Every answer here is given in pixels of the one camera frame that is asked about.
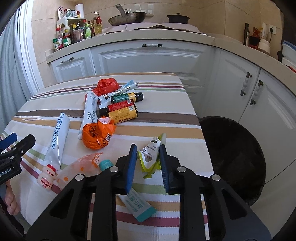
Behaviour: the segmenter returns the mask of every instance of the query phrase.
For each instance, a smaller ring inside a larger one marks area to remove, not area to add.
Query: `human hand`
[[[15,200],[15,195],[13,194],[12,187],[10,186],[10,180],[8,180],[5,184],[7,188],[4,202],[7,206],[7,211],[10,215],[17,215],[20,211],[20,206]]]

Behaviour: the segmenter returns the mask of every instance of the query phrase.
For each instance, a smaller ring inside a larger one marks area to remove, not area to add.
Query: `cabinet handle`
[[[255,90],[253,92],[253,96],[252,96],[250,105],[256,104],[256,99],[257,99],[257,96],[259,94],[259,90],[260,90],[261,86],[263,86],[263,82],[261,80],[259,80],[259,82],[258,82],[258,84],[255,87]]]
[[[248,86],[249,78],[252,78],[252,75],[248,72],[246,79],[244,80],[244,83],[242,84],[242,90],[241,90],[240,96],[246,95],[245,89]]]
[[[162,44],[142,44],[142,47],[162,47]]]
[[[68,61],[71,61],[71,60],[73,60],[73,59],[74,59],[74,57],[69,58],[69,59],[67,59],[67,60],[63,60],[63,61],[61,61],[61,64],[66,63],[66,62],[68,62]]]

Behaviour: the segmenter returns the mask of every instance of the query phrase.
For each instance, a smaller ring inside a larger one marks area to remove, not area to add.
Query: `light blue curtain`
[[[15,18],[0,36],[0,134],[16,112],[31,98],[15,46]]]

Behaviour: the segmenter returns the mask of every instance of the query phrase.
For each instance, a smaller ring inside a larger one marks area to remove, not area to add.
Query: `wok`
[[[125,13],[122,6],[120,4],[116,5],[117,9],[121,13],[121,15],[117,15],[115,17],[112,17],[108,20],[108,22],[112,26],[118,26],[128,23],[141,23],[144,21],[146,17],[145,12],[129,12]]]

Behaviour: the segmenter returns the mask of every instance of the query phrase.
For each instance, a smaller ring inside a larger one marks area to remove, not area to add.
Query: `metal rivet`
[[[186,172],[186,168],[185,167],[178,167],[177,171],[178,172]]]
[[[118,171],[118,167],[116,167],[116,166],[110,167],[109,171],[110,172],[117,172]]]
[[[78,174],[78,175],[76,175],[76,177],[75,177],[75,180],[76,181],[82,181],[84,179],[84,176],[82,175],[82,174]]]
[[[221,180],[221,177],[220,177],[219,175],[217,175],[217,174],[214,174],[214,175],[212,176],[212,179],[213,179],[214,181],[220,181],[220,180]]]

